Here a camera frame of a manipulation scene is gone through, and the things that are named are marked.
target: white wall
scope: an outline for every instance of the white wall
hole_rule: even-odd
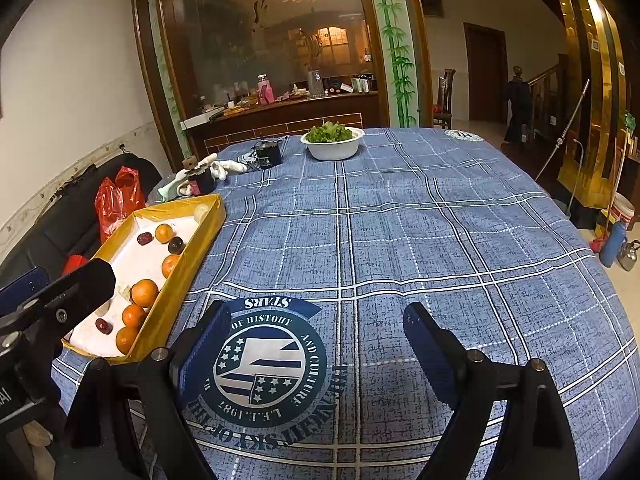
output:
[[[444,18],[425,17],[434,102],[438,77],[454,68],[453,117],[468,120],[469,70],[463,23],[503,30],[511,67],[520,65],[527,80],[558,63],[566,53],[564,26],[542,0],[442,0]]]
[[[96,148],[153,121],[131,0],[34,0],[0,62],[0,225]],[[170,170],[157,134],[131,151]]]

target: golden pillar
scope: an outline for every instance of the golden pillar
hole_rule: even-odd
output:
[[[626,81],[618,28],[600,0],[560,0],[567,34],[568,107],[575,106],[582,86],[590,92],[568,134],[558,180],[584,207],[609,205],[616,170],[625,153]],[[614,137],[617,136],[617,150]],[[582,171],[580,149],[584,147]]]

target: pink container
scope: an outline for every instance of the pink container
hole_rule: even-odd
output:
[[[258,102],[261,105],[268,105],[276,101],[275,97],[273,96],[271,83],[269,83],[266,74],[258,76],[258,87],[256,91],[258,94]]]

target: white paper liner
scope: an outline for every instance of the white paper liner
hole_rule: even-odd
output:
[[[130,305],[119,293],[123,286],[133,286],[139,280],[148,278],[156,282],[158,289],[162,288],[165,277],[162,275],[162,261],[170,254],[167,244],[161,244],[156,238],[145,246],[141,246],[136,238],[140,233],[154,234],[160,224],[169,224],[175,236],[182,238],[185,244],[191,239],[198,228],[193,216],[172,218],[163,222],[153,222],[146,218],[136,218],[136,228],[127,241],[111,259],[110,264],[116,275],[116,292],[111,298],[109,311],[102,318],[113,325],[110,334],[103,334],[95,327],[98,316],[90,314],[74,329],[69,343],[78,349],[100,357],[118,357],[122,354],[116,348],[116,334],[124,327],[122,311]]]

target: white bowl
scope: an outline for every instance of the white bowl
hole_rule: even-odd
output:
[[[360,145],[360,139],[364,137],[364,131],[359,128],[346,127],[353,134],[352,139],[339,140],[338,142],[309,142],[306,140],[308,133],[300,139],[302,144],[306,144],[313,155],[318,160],[343,160],[355,155]]]

